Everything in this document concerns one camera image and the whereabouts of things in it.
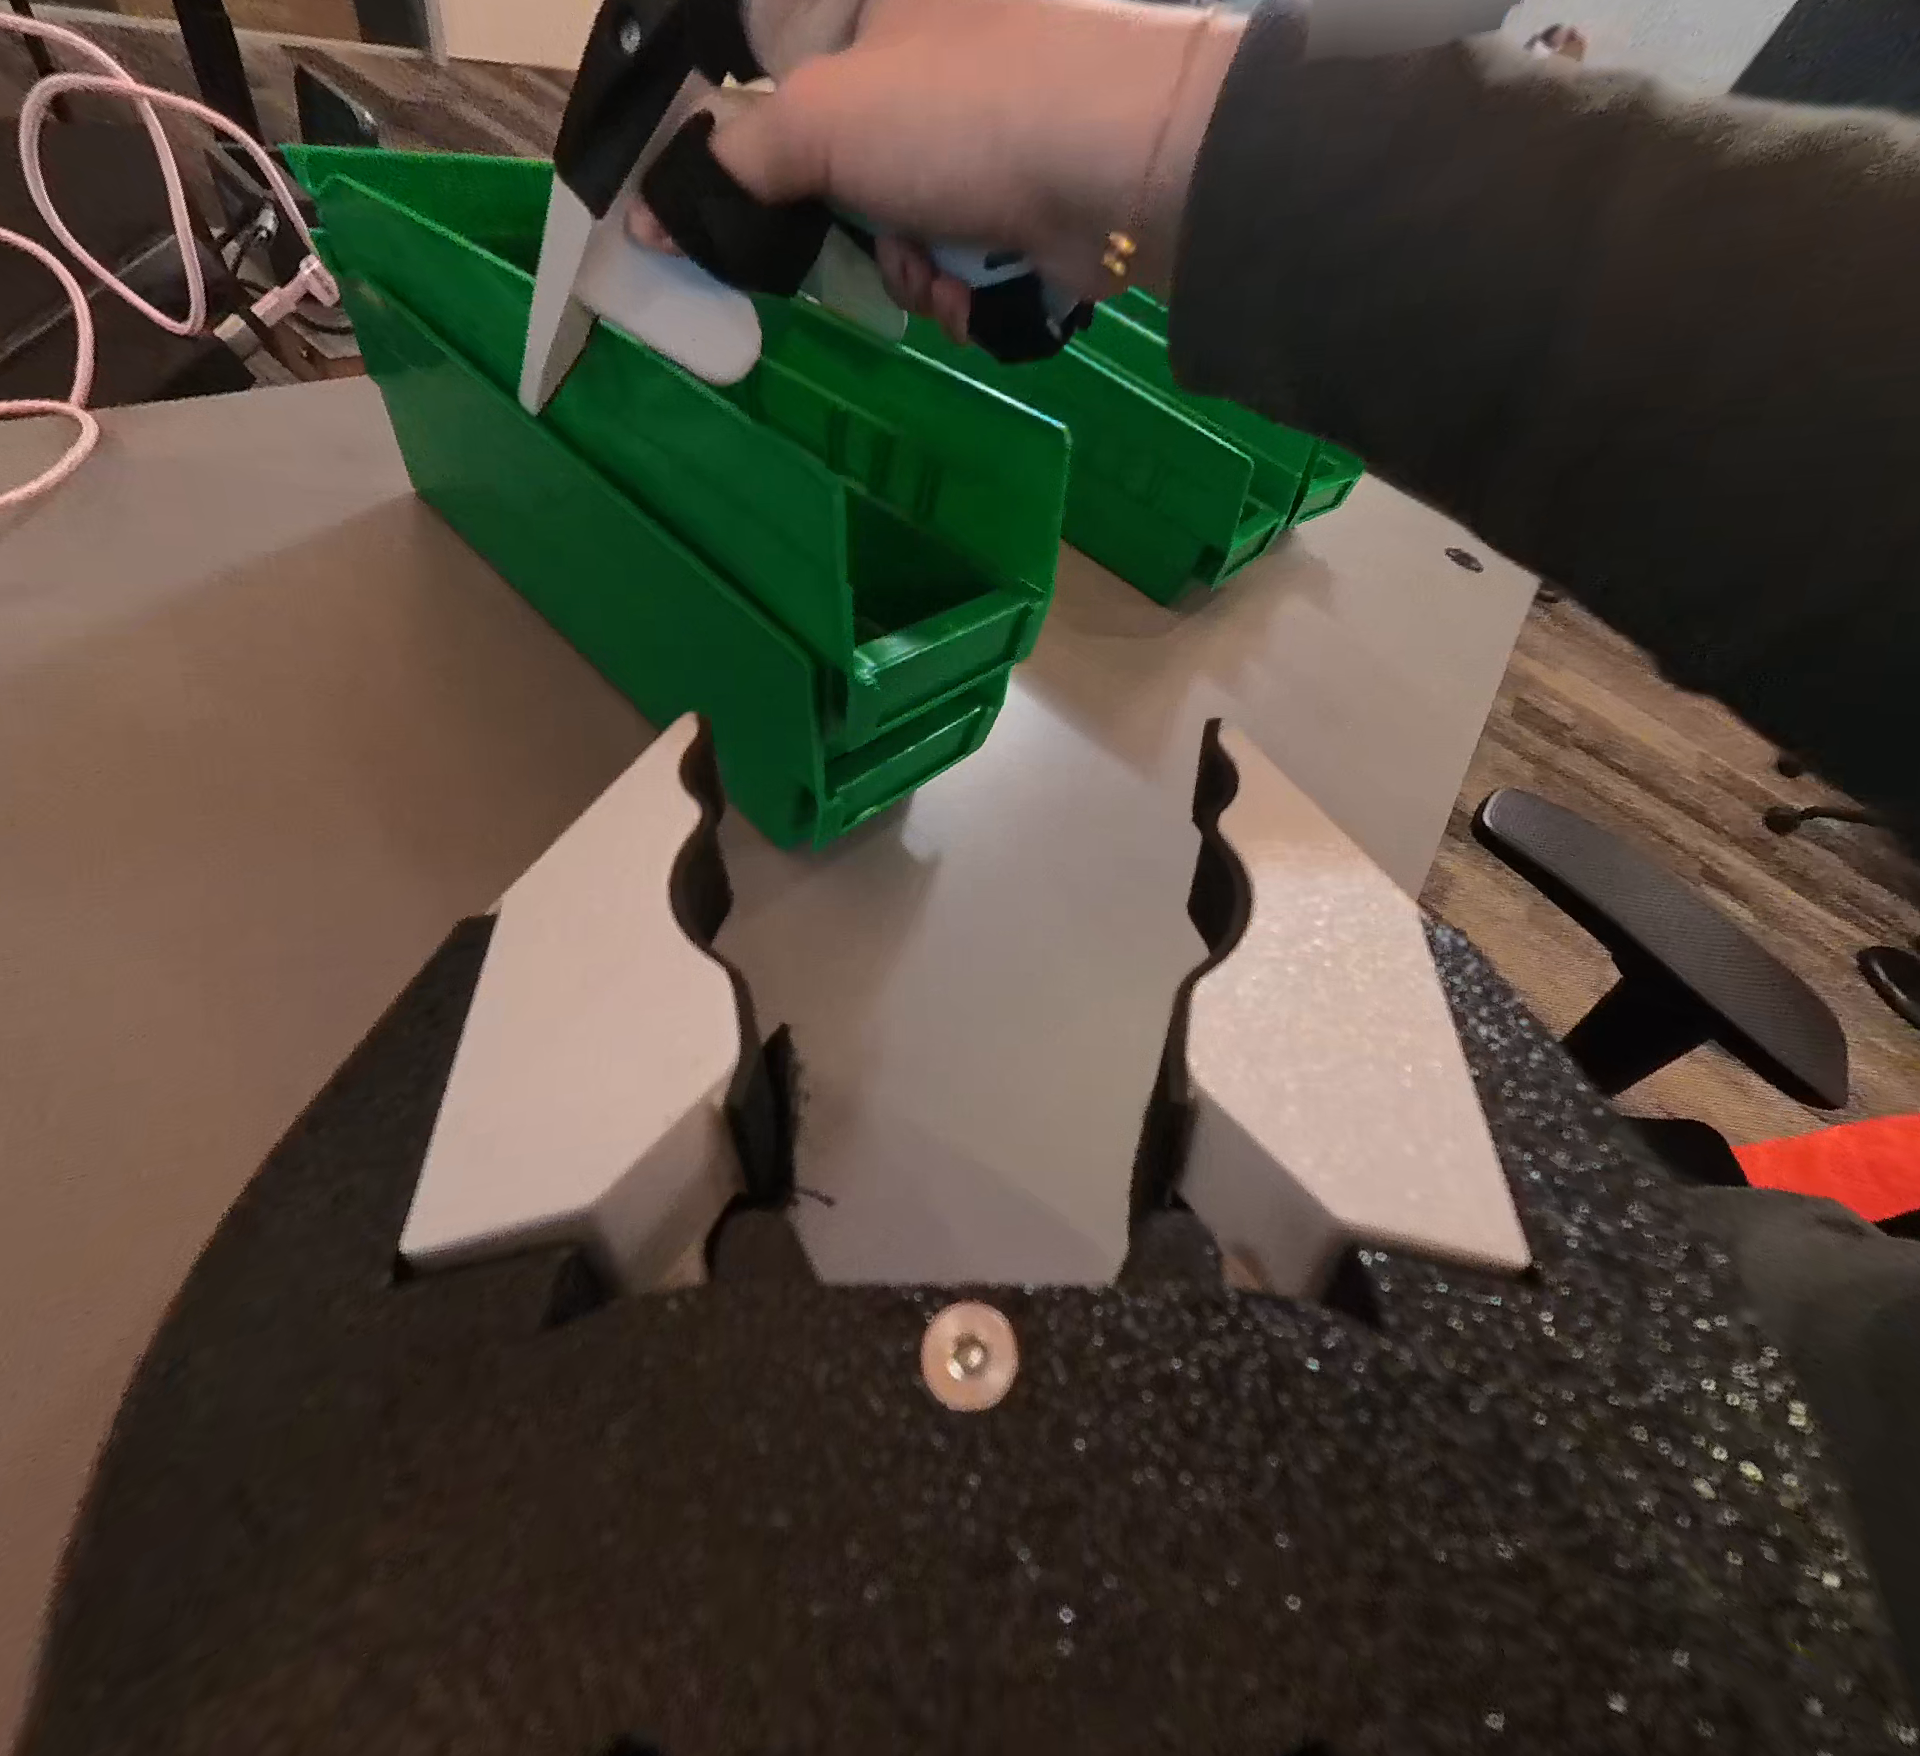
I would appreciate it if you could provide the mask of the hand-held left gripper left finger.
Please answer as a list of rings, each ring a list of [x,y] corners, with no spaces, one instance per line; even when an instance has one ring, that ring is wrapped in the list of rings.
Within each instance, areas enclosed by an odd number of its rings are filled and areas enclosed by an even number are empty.
[[[564,1247],[611,1288],[718,1268],[796,1197],[794,1048],[718,948],[731,913],[707,718],[683,713],[494,905],[397,1254]]]

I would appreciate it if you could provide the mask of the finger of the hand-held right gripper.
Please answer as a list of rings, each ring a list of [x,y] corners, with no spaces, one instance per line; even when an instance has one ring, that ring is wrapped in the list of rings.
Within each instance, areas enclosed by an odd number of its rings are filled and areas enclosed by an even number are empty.
[[[740,382],[761,359],[763,328],[749,292],[632,237],[609,237],[593,254],[591,310],[711,387]]]
[[[546,408],[596,323],[582,282],[595,257],[598,225],[595,211],[560,174],[552,174],[519,375],[519,400],[530,414]]]

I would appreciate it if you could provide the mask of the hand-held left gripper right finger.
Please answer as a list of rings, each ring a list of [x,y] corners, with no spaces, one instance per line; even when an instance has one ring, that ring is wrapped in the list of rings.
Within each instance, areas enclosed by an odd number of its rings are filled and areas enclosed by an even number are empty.
[[[1187,919],[1134,1164],[1134,1254],[1173,1220],[1249,1288],[1329,1305],[1361,1255],[1528,1273],[1422,908],[1241,728],[1206,724]]]

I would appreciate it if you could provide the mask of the person's right forearm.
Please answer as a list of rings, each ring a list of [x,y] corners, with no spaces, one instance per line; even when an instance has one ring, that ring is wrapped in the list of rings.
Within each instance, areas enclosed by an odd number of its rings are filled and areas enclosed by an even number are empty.
[[[1915,836],[1915,123],[1456,40],[1203,134],[1172,360],[1358,451]]]

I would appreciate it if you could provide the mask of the person's right hand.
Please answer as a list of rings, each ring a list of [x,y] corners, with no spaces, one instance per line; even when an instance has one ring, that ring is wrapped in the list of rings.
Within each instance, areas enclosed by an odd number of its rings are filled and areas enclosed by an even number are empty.
[[[1246,26],[1138,0],[867,0],[847,48],[731,103],[709,149],[761,204],[873,225],[888,296],[958,340],[972,292],[935,250],[1015,251],[1076,300],[1169,300]]]

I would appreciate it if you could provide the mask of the red fabric item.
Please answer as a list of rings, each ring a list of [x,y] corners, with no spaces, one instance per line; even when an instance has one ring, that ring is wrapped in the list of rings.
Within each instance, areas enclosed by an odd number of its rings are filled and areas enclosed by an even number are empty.
[[[1833,1202],[1918,1239],[1918,1114],[1887,1114],[1734,1147],[1747,1183]]]

